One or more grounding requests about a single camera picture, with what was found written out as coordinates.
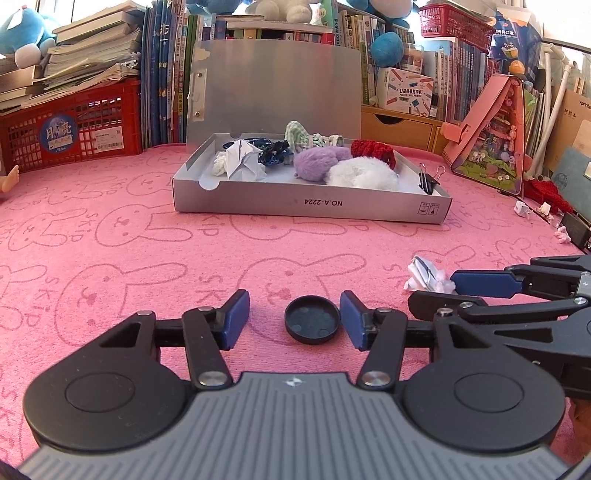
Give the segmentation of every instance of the red cloth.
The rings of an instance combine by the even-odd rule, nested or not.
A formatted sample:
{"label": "red cloth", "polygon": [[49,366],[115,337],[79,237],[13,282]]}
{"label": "red cloth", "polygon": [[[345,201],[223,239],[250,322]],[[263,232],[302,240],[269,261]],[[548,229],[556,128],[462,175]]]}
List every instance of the red cloth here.
{"label": "red cloth", "polygon": [[574,211],[570,203],[562,198],[558,188],[551,181],[528,180],[524,183],[524,194],[539,204],[548,203],[552,213],[557,213],[558,210],[562,210],[564,213]]}
{"label": "red cloth", "polygon": [[351,144],[351,154],[353,157],[373,157],[390,165],[394,169],[396,166],[396,157],[394,149],[390,145],[374,140],[354,140]]}

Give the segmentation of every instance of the blue gripper pad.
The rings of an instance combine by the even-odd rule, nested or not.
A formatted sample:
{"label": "blue gripper pad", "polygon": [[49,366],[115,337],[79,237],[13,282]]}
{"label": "blue gripper pad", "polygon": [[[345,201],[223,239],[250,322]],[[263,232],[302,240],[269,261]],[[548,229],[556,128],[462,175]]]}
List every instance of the blue gripper pad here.
{"label": "blue gripper pad", "polygon": [[339,310],[340,322],[353,346],[358,350],[367,350],[369,340],[363,328],[362,312],[345,291],[340,295]]}
{"label": "blue gripper pad", "polygon": [[457,270],[450,280],[456,284],[458,295],[510,299],[522,292],[522,284],[510,271]]}
{"label": "blue gripper pad", "polygon": [[251,298],[246,290],[238,290],[222,308],[228,308],[223,327],[221,350],[234,348],[250,315]]}

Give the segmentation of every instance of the round black disc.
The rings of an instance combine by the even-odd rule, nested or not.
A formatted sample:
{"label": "round black disc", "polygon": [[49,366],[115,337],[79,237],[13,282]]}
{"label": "round black disc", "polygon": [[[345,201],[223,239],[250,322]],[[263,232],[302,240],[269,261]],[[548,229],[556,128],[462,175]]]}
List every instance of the round black disc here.
{"label": "round black disc", "polygon": [[186,389],[148,358],[109,351],[74,355],[37,377],[23,401],[35,437],[60,449],[107,452],[139,445],[169,428]]}
{"label": "round black disc", "polygon": [[407,381],[402,401],[429,436],[478,453],[549,444],[564,415],[560,384],[506,349],[464,350],[436,361]]}
{"label": "round black disc", "polygon": [[336,335],[339,325],[339,309],[324,297],[298,297],[285,309],[285,328],[301,343],[319,345],[328,342]]}

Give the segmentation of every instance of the red plastic crate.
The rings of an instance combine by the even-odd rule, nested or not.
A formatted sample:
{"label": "red plastic crate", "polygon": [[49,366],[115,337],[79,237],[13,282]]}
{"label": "red plastic crate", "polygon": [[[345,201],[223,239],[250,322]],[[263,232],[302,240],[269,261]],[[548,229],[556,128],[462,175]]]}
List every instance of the red plastic crate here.
{"label": "red plastic crate", "polygon": [[5,171],[140,154],[140,84],[97,87],[0,116]]}
{"label": "red plastic crate", "polygon": [[424,38],[456,37],[486,54],[490,52],[494,27],[448,4],[426,5],[419,13]]}

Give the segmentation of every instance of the pink triangular book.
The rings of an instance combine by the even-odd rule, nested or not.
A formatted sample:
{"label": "pink triangular book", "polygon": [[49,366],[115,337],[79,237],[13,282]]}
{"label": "pink triangular book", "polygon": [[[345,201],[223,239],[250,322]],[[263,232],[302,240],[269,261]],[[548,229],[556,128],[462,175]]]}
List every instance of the pink triangular book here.
{"label": "pink triangular book", "polygon": [[512,194],[521,192],[525,110],[519,78],[495,74],[461,125],[444,123],[443,158],[454,173]]}

